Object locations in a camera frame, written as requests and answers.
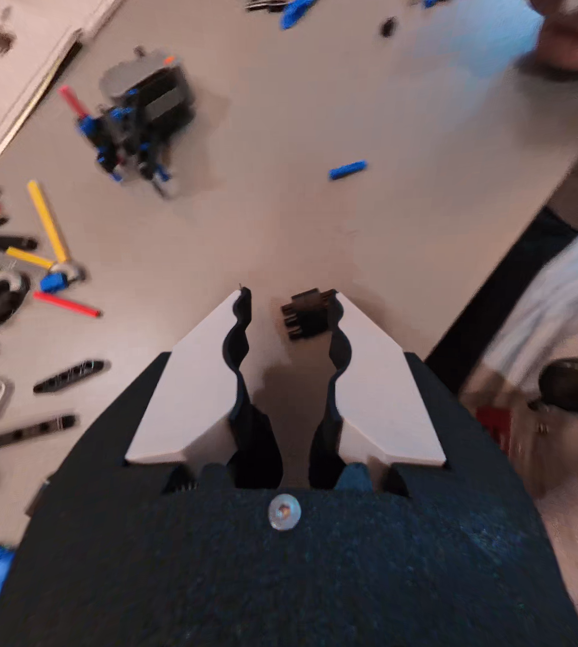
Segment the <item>red object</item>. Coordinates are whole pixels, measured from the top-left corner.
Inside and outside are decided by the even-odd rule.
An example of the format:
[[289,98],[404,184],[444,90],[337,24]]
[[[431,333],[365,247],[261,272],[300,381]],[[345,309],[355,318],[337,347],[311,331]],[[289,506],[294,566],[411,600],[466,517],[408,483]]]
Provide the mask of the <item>red object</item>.
[[511,447],[512,412],[508,408],[479,406],[475,417],[505,455]]

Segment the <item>lego chassis with grey motor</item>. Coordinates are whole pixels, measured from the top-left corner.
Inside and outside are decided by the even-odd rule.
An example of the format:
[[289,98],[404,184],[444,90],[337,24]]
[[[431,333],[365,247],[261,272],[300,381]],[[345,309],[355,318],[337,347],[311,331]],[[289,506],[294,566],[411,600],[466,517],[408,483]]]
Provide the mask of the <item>lego chassis with grey motor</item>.
[[137,174],[163,199],[172,139],[194,118],[195,97],[177,58],[136,47],[134,57],[99,80],[108,106],[93,115],[67,85],[58,92],[76,117],[79,133],[96,153],[97,166],[115,182]]

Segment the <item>red lego axle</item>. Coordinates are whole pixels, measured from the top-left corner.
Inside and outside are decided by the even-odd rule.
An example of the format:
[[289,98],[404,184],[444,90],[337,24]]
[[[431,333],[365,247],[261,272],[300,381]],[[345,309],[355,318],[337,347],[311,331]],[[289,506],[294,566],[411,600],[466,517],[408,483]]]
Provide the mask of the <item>red lego axle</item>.
[[38,302],[53,305],[54,307],[74,312],[88,318],[97,319],[102,317],[102,312],[98,309],[47,292],[36,290],[32,293],[32,297]]

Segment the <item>large blue lego panel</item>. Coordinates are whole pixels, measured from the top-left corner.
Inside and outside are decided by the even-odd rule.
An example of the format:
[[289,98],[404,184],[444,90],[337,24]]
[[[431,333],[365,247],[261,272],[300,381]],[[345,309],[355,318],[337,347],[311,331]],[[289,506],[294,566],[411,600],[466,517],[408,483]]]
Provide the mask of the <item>large blue lego panel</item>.
[[285,5],[279,20],[281,30],[293,28],[317,1],[291,1]]

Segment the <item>black lego connector block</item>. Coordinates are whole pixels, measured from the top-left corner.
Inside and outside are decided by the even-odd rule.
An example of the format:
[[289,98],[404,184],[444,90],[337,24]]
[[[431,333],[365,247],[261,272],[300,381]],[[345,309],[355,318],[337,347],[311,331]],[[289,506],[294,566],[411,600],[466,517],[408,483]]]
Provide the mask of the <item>black lego connector block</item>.
[[291,302],[281,306],[281,314],[290,341],[309,339],[328,330],[328,303],[337,293],[313,288],[293,295]]

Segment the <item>short yellow lego axle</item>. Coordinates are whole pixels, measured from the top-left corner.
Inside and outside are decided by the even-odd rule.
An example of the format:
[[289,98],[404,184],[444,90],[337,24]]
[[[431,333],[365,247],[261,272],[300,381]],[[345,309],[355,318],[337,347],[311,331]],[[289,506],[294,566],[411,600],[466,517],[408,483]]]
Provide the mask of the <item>short yellow lego axle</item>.
[[45,271],[50,271],[51,268],[56,265],[56,261],[41,257],[31,252],[26,252],[17,247],[8,247],[5,250],[5,253],[15,260],[34,265]]

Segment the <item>blue lego pin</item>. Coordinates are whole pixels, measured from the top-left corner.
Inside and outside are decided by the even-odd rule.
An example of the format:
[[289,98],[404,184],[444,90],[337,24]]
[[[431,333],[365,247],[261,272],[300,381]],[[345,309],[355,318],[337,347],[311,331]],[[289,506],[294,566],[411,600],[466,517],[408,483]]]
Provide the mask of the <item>blue lego pin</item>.
[[344,164],[342,166],[338,166],[330,169],[328,171],[328,179],[330,181],[337,181],[345,177],[348,177],[350,175],[358,174],[366,170],[366,167],[367,167],[367,161],[365,160],[358,160],[356,162]]

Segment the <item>long yellow lego axle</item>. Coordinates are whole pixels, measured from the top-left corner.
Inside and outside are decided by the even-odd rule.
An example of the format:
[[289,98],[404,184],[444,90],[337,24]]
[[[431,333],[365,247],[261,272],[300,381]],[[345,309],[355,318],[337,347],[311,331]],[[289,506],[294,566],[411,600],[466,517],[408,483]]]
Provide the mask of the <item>long yellow lego axle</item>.
[[42,223],[42,228],[51,244],[52,250],[59,263],[71,260],[66,244],[63,242],[56,220],[53,218],[42,190],[37,181],[31,180],[26,186],[35,211]]

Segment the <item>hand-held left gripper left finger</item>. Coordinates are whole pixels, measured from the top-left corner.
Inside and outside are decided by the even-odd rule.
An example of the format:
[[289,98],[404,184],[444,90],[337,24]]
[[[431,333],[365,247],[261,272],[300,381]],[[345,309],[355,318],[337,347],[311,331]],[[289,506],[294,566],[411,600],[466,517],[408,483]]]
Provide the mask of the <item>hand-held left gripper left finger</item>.
[[227,466],[236,487],[277,489],[283,460],[269,417],[241,371],[250,346],[252,292],[232,292],[171,350],[125,460],[180,463],[193,475]]

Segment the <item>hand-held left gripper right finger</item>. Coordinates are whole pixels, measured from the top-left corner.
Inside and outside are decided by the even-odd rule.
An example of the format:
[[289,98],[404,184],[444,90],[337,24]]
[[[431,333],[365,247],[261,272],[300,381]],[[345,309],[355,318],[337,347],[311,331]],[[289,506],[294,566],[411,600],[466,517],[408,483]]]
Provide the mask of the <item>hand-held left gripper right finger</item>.
[[327,315],[334,372],[310,447],[310,487],[333,489],[353,464],[375,488],[392,465],[442,468],[446,455],[402,347],[341,292]]

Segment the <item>short black lego beam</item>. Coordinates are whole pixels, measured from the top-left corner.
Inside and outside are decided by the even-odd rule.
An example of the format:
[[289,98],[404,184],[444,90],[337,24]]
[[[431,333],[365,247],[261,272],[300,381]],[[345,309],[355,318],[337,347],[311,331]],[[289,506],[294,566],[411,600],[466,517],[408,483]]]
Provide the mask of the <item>short black lego beam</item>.
[[83,360],[35,383],[32,388],[32,392],[34,395],[48,395],[62,392],[63,390],[107,371],[109,368],[110,362],[108,360]]

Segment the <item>person's grey sweatshirt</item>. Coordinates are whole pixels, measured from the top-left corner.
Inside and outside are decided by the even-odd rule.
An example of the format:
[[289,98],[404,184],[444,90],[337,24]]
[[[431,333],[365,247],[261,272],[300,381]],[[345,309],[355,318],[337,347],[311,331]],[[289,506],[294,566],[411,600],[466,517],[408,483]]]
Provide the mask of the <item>person's grey sweatshirt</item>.
[[468,407],[508,407],[538,393],[542,370],[578,357],[578,236],[531,282],[465,381]]

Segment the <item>long black lego beam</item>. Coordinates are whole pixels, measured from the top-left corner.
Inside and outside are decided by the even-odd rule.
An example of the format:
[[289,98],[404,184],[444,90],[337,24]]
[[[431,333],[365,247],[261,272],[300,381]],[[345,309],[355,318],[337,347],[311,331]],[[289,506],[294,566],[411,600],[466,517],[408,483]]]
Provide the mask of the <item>long black lego beam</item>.
[[75,414],[65,414],[49,418],[40,423],[0,432],[0,449],[21,442],[30,441],[52,433],[63,432],[74,428],[79,423]]

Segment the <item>person's right hand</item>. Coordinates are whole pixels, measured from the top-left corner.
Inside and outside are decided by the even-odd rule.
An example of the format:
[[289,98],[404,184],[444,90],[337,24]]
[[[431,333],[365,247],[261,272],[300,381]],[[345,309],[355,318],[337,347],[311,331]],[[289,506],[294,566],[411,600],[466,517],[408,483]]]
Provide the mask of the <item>person's right hand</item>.
[[535,57],[552,69],[578,72],[578,1],[528,1],[542,17]]

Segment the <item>lego instruction booklet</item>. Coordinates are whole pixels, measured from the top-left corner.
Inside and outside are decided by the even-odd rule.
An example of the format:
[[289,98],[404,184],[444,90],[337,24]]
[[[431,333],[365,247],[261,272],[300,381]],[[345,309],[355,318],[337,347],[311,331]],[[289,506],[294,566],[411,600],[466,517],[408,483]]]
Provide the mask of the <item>lego instruction booklet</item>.
[[93,40],[121,3],[0,1],[0,151],[74,44]]

